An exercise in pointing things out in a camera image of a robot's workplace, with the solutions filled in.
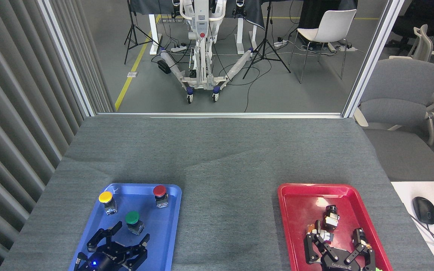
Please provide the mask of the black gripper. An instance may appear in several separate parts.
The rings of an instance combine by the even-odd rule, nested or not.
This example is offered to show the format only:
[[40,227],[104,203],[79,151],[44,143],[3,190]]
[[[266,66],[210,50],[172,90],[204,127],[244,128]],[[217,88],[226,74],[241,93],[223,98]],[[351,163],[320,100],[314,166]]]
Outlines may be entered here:
[[[375,271],[375,250],[368,243],[363,228],[356,228],[352,235],[352,242],[355,249],[350,254],[338,255],[335,259],[333,248],[327,243],[332,242],[334,234],[326,230],[311,230],[306,234],[304,240],[305,256],[308,264],[321,264],[322,271]],[[315,245],[321,256],[313,249]],[[363,268],[355,261],[356,257],[361,255],[365,259]]]
[[[146,234],[138,245],[127,246],[110,245],[114,236],[122,227],[122,221],[117,222],[112,228],[100,228],[87,242],[88,252],[94,252],[88,257],[79,252],[75,263],[76,271],[118,271],[122,266],[128,270],[137,270],[147,259],[147,243],[150,234]],[[98,244],[106,238],[106,244],[98,247]]]

